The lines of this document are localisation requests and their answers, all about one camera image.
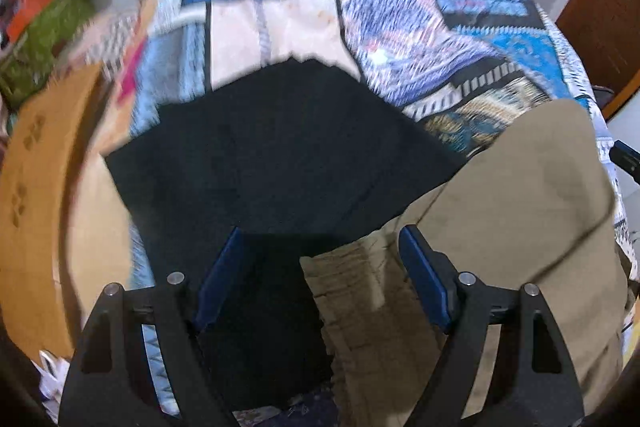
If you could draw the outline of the white crumpled cloth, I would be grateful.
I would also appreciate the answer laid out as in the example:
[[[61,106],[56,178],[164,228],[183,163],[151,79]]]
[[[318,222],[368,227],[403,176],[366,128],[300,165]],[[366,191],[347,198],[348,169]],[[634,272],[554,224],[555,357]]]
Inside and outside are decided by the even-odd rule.
[[[42,405],[52,421],[57,424],[70,362],[52,355],[49,351],[40,350],[39,362],[34,365],[40,375],[39,391]]]

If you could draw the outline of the wooden lap desk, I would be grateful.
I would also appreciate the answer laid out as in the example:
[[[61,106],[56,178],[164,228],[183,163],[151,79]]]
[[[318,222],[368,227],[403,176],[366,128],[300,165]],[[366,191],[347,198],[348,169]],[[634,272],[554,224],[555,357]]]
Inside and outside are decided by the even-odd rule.
[[[72,357],[102,286],[128,280],[128,215],[103,156],[122,143],[131,106],[93,64],[20,109],[1,170],[1,314],[38,360]]]

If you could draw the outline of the black folded garment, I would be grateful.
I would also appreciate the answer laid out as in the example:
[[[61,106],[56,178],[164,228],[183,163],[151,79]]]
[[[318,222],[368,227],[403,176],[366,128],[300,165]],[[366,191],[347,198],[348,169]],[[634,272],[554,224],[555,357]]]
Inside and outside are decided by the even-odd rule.
[[[331,379],[302,259],[381,228],[464,159],[343,69],[289,60],[162,106],[106,163],[154,279],[186,276],[189,320],[241,231],[243,270],[196,341],[224,405],[242,411]]]

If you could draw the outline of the green patterned storage bag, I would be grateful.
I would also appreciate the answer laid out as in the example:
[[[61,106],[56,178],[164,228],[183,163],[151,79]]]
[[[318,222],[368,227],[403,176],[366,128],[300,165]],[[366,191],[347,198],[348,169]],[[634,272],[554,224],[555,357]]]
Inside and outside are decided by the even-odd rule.
[[[58,54],[96,12],[89,0],[53,0],[1,60],[1,93],[18,109],[47,83]]]

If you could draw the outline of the patchwork patterned bed quilt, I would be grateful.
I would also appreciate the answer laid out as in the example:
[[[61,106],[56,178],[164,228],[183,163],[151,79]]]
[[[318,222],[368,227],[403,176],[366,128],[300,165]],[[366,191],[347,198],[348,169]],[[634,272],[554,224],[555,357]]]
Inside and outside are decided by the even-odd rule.
[[[623,335],[639,275],[610,157],[614,142],[582,61],[534,0],[157,0],[136,72],[130,141],[158,123],[162,106],[289,60],[343,69],[462,155],[463,166],[445,183],[530,110],[563,98],[582,106],[615,196],[614,239],[628,275]],[[131,254],[138,285],[166,282],[154,279],[134,220]],[[484,407],[499,337],[499,326],[489,326],[465,415]],[[332,367],[326,385],[280,407],[227,410],[241,424],[341,426],[333,375]]]

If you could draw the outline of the wooden door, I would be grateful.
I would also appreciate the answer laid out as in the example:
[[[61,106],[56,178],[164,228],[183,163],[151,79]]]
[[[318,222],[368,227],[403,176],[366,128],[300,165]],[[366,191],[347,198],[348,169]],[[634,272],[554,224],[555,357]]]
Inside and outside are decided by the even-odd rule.
[[[639,0],[570,0],[556,22],[593,87],[613,92],[605,118],[639,91],[639,23]]]

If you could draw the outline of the orange box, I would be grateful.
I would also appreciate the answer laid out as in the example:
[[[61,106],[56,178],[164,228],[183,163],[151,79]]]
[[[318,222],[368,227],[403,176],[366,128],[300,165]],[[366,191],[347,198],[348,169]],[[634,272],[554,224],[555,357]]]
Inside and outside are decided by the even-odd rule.
[[[21,34],[29,24],[52,2],[53,0],[18,0],[15,13],[6,26],[6,35],[10,43],[17,42]]]

